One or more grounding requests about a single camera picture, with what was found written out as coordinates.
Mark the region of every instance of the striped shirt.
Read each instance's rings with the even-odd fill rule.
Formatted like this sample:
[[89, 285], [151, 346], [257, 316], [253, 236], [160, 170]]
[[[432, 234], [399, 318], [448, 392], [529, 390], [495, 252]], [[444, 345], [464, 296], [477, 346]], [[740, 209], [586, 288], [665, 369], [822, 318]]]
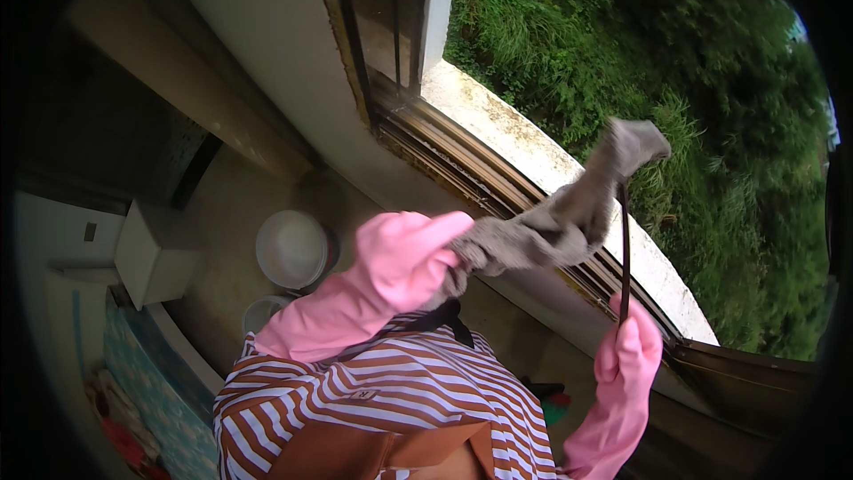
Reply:
[[[214, 404], [220, 476], [265, 477], [307, 422], [407, 434], [475, 420], [490, 425], [496, 478], [558, 477], [539, 401], [481, 334], [472, 332], [471, 349], [448, 325], [403, 331], [421, 315], [399, 315], [367, 342], [315, 363], [260, 354], [249, 334]], [[409, 471], [377, 476], [386, 477]]]

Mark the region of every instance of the window frame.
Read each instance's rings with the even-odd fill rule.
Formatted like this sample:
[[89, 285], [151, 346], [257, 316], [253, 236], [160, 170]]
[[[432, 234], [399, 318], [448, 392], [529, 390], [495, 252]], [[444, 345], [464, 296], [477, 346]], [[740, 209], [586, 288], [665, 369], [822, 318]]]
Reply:
[[[547, 193], [487, 144], [475, 138], [420, 96], [420, 81], [409, 89], [370, 69], [364, 61], [351, 0], [325, 0], [339, 41], [347, 76], [360, 113], [377, 141], [435, 180], [455, 197], [481, 208], [485, 215], [508, 219], [538, 204]], [[424, 5], [416, 5], [421, 13]], [[427, 21], [421, 17], [422, 28]], [[399, 53], [399, 44], [395, 45]], [[424, 49], [412, 48], [412, 67], [421, 74]], [[621, 263], [606, 249], [578, 266], [558, 269], [562, 280], [587, 303], [614, 322], [607, 304], [622, 288]], [[741, 430], [779, 438], [796, 420], [815, 379], [814, 362], [783, 360], [704, 344], [684, 337], [666, 313], [633, 277], [631, 294], [653, 316], [664, 337], [663, 363], [695, 392], [720, 421]], [[780, 393], [794, 408], [757, 412], [759, 402], [744, 402], [725, 390], [740, 383], [761, 394]]]

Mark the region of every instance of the green vegetation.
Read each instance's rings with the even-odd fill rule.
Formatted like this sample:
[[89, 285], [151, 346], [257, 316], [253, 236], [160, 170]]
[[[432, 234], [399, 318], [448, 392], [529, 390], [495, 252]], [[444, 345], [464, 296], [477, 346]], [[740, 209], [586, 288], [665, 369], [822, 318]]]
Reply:
[[632, 208], [721, 344], [808, 359], [828, 315], [827, 93], [783, 0], [453, 0], [445, 59], [585, 159], [608, 115], [673, 146]]

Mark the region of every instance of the white bucket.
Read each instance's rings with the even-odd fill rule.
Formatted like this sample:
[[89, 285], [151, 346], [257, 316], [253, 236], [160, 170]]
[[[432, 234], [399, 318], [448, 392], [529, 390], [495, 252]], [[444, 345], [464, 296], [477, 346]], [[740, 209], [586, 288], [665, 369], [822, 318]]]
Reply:
[[273, 315], [293, 302], [294, 297], [267, 295], [249, 304], [243, 312], [243, 336], [250, 332], [258, 333], [270, 321]]
[[335, 266], [339, 246], [335, 235], [313, 217], [286, 209], [263, 222], [255, 253], [267, 278], [282, 287], [302, 289]]

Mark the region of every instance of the green object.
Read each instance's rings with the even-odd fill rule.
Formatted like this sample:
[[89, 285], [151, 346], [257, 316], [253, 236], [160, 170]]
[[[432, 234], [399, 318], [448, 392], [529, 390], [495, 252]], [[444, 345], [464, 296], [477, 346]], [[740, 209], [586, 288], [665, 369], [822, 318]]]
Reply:
[[559, 420], [563, 419], [566, 412], [569, 411], [568, 406], [557, 406], [547, 400], [542, 402], [542, 413], [545, 416], [545, 426], [550, 426]]

